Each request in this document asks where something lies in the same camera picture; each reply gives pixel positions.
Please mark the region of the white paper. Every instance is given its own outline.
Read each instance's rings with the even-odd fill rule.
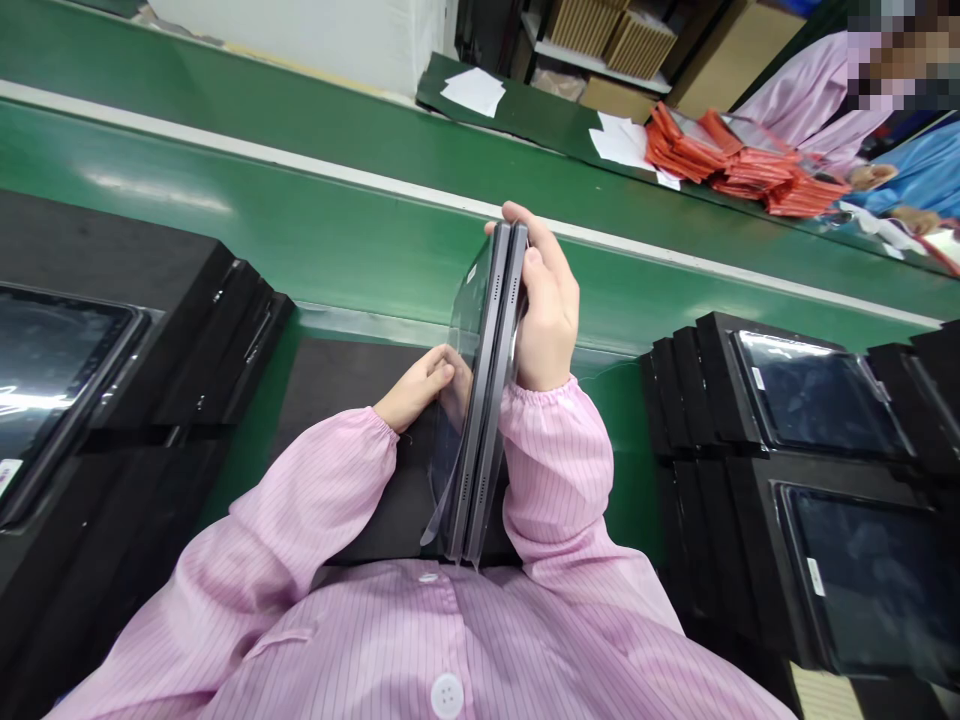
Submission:
[[[454,75],[440,91],[447,100],[486,117],[495,117],[497,105],[507,91],[503,83],[480,68]]]
[[[657,182],[671,190],[680,189],[680,178],[666,170],[657,170]]]
[[[480,68],[471,68],[466,72],[462,72],[459,75],[454,75],[453,77],[447,78],[444,82],[447,85],[464,85],[473,88],[500,88],[503,87],[503,83],[497,80],[490,73],[484,72]]]
[[[885,242],[883,244],[883,249],[887,253],[887,255],[889,255],[890,257],[895,257],[897,260],[903,260],[903,257],[904,257],[903,251],[898,250],[890,243]]]
[[[630,118],[607,115],[607,113],[602,113],[599,110],[597,111],[597,117],[600,118],[600,125],[603,127],[604,132],[616,132],[623,123],[631,124]]]
[[[868,235],[874,235],[877,230],[880,229],[880,220],[866,208],[862,208],[859,205],[854,205],[853,203],[848,203],[843,200],[837,204],[841,210],[846,210],[847,212],[853,213],[854,217],[857,218],[857,223],[860,225],[860,229]]]
[[[913,239],[898,222],[880,220],[877,223],[877,234],[893,245],[897,250],[912,250],[918,255],[927,255],[927,249]]]
[[[654,170],[653,166],[643,159],[643,155],[640,154],[637,146],[630,142],[626,134],[620,130],[604,132],[591,128],[590,139],[597,150],[597,155],[604,160],[650,170],[651,172]]]
[[[635,125],[630,118],[621,118],[598,112],[602,130],[591,129],[590,139],[597,154],[604,160],[654,172],[653,165],[646,161],[647,131]]]
[[[960,263],[960,243],[953,239],[953,228],[937,228],[924,235],[924,239],[955,263]]]

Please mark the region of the green workbench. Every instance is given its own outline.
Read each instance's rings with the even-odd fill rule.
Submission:
[[[0,6],[0,79],[471,198],[512,197],[582,227],[929,317],[953,317],[960,307],[958,284],[948,278],[48,0]],[[503,164],[520,171],[504,182]],[[262,475],[298,339],[432,344],[449,322],[486,219],[10,100],[0,100],[0,187],[217,237],[275,288],[312,304],[291,323],[238,428],[207,520]],[[610,532],[655,562],[652,458],[633,358],[712,310],[854,350],[921,329],[695,266],[561,242],[582,290],[575,370],[614,446]],[[365,320],[337,325],[327,307]]]

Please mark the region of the cardboard box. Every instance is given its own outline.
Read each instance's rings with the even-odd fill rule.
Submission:
[[[772,3],[733,0],[667,95],[690,117],[729,110],[806,21]]]
[[[631,85],[593,75],[580,97],[580,104],[610,115],[628,117],[643,125],[657,104],[657,97]]]
[[[547,25],[550,42],[569,50],[602,57],[626,2],[559,0]]]
[[[634,3],[620,18],[604,59],[611,70],[647,80],[657,74],[676,41],[673,30]]]

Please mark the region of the white label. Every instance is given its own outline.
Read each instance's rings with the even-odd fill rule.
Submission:
[[[895,248],[890,243],[883,243],[883,249],[886,250],[887,255],[890,257],[896,258],[897,260],[903,260],[903,250]]]
[[[657,170],[657,182],[671,190],[680,189],[680,178],[665,170]]]
[[[17,474],[21,465],[23,465],[23,460],[0,460],[0,495],[6,492],[7,486],[13,480],[13,476]]]
[[[820,597],[826,597],[823,591],[823,580],[820,579],[820,568],[814,558],[807,558],[807,567],[810,568],[810,582],[813,583],[813,591]]]
[[[763,376],[760,374],[760,368],[751,367],[750,369],[753,370],[753,381],[757,384],[757,388],[759,390],[766,390],[763,386]]]

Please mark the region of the pink sleeve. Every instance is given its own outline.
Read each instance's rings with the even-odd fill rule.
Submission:
[[[510,468],[504,525],[530,579],[575,607],[629,608],[682,633],[647,557],[607,535],[613,449],[576,378],[548,393],[512,386],[501,412]]]
[[[295,440],[180,556],[170,581],[51,718],[192,717],[370,520],[397,435],[372,408]]]
[[[510,468],[504,522],[530,579],[571,606],[684,717],[793,718],[684,637],[650,561],[610,540],[603,511],[613,451],[576,379],[549,393],[513,388],[501,412]]]

